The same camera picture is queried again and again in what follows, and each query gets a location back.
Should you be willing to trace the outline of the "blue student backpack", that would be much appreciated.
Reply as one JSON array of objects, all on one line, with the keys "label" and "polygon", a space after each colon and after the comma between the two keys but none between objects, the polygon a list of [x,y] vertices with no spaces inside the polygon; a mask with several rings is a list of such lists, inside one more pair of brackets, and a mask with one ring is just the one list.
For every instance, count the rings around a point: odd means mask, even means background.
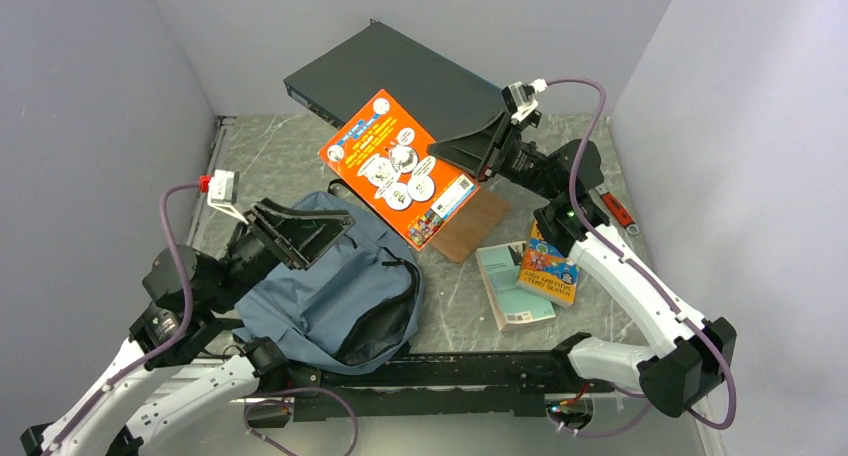
[{"label": "blue student backpack", "polygon": [[267,337],[292,361],[345,375],[374,372],[417,332],[425,278],[406,241],[372,211],[328,192],[300,210],[346,210],[352,227],[311,268],[277,266],[235,306],[242,341]]}]

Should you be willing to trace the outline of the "orange cartoon book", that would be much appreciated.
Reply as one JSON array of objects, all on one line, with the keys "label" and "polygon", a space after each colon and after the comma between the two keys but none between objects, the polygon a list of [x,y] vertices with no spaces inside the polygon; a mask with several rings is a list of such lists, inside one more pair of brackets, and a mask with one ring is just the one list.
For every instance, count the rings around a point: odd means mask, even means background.
[{"label": "orange cartoon book", "polygon": [[434,142],[382,89],[318,156],[387,225],[421,250],[479,190],[466,172],[428,152]]}]

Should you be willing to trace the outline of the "yellow treehouse book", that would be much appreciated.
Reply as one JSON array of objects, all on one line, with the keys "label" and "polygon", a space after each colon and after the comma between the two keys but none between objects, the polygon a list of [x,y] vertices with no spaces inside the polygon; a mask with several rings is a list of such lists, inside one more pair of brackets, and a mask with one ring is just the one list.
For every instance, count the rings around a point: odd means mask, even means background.
[{"label": "yellow treehouse book", "polygon": [[576,299],[578,269],[548,243],[533,221],[520,263],[517,286],[563,308]]}]

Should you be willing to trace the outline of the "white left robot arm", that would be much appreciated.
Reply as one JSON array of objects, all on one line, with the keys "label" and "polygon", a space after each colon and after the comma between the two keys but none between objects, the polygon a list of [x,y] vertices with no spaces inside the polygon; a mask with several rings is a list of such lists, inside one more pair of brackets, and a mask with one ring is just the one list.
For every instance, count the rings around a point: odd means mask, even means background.
[{"label": "white left robot arm", "polygon": [[150,304],[111,364],[65,415],[24,431],[25,453],[139,455],[232,399],[279,393],[288,361],[262,337],[187,387],[154,398],[229,328],[222,313],[272,270],[312,267],[353,223],[344,209],[300,210],[264,199],[248,209],[220,257],[170,243],[143,281]]}]

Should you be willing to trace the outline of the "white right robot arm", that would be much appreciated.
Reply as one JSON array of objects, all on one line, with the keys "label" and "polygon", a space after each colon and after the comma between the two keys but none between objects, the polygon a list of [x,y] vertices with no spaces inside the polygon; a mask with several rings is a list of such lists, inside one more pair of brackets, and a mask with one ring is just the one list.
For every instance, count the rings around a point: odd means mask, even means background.
[{"label": "white right robot arm", "polygon": [[557,387],[574,391],[587,380],[638,390],[669,417],[693,413],[720,385],[728,391],[722,421],[700,420],[714,429],[734,421],[738,391],[731,371],[738,333],[724,317],[710,319],[676,295],[642,261],[591,192],[604,181],[602,158],[586,131],[550,154],[522,137],[522,128],[501,115],[483,129],[434,143],[429,152],[473,176],[501,176],[547,199],[534,211],[526,254],[568,266],[598,282],[646,338],[634,346],[583,334],[563,346],[551,364]]}]

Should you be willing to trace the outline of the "dark teal rack server unit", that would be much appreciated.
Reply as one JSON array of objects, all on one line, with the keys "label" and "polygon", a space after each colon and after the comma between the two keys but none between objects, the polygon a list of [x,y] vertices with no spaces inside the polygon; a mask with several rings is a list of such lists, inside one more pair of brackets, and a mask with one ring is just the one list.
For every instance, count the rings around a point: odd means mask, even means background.
[{"label": "dark teal rack server unit", "polygon": [[293,100],[338,129],[384,90],[437,141],[515,113],[503,86],[382,22],[286,76],[284,86]]}]

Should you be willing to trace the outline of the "brown wooden board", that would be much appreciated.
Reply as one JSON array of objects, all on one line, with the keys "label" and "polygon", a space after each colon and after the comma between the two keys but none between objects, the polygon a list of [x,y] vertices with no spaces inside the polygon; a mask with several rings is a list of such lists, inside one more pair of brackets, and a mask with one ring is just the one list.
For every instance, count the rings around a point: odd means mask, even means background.
[{"label": "brown wooden board", "polygon": [[479,189],[445,223],[429,245],[454,263],[463,263],[483,244],[504,219],[511,205],[488,189]]}]

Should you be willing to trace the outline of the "teal paperback book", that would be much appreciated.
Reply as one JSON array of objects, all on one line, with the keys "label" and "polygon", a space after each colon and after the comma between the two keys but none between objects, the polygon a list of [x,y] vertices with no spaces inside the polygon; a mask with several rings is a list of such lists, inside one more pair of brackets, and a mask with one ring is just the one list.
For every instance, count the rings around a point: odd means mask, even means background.
[{"label": "teal paperback book", "polygon": [[516,241],[482,247],[475,252],[500,332],[555,317],[550,301],[517,285],[525,249],[525,241]]}]

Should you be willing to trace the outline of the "aluminium frame rail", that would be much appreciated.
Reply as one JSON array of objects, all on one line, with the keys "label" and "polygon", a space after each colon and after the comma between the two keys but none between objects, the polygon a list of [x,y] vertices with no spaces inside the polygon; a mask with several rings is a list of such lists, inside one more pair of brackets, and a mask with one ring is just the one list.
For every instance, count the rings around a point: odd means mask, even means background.
[{"label": "aluminium frame rail", "polygon": [[[236,116],[217,116],[215,120],[215,136],[208,148],[209,160],[203,176],[212,176],[223,163],[235,133]],[[215,214],[215,210],[207,204],[207,194],[201,193],[196,201],[189,226],[186,243],[194,248],[202,246],[206,228]]]}]

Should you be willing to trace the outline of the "red handled adjustable wrench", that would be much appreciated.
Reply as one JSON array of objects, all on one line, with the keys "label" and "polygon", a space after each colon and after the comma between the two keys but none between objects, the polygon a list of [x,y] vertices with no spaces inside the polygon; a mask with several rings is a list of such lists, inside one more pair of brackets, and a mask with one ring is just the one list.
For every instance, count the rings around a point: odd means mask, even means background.
[{"label": "red handled adjustable wrench", "polygon": [[641,233],[633,216],[615,195],[602,185],[597,186],[595,190],[610,214],[628,234],[637,236]]}]

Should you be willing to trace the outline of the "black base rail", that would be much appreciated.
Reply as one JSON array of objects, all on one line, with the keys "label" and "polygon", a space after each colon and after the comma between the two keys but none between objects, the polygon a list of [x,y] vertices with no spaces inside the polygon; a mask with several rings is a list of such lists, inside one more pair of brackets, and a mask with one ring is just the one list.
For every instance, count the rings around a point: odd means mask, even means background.
[{"label": "black base rail", "polygon": [[289,362],[251,397],[280,398],[296,422],[357,417],[507,413],[542,417],[551,406],[612,388],[584,380],[558,350],[396,355],[371,373],[343,375]]}]

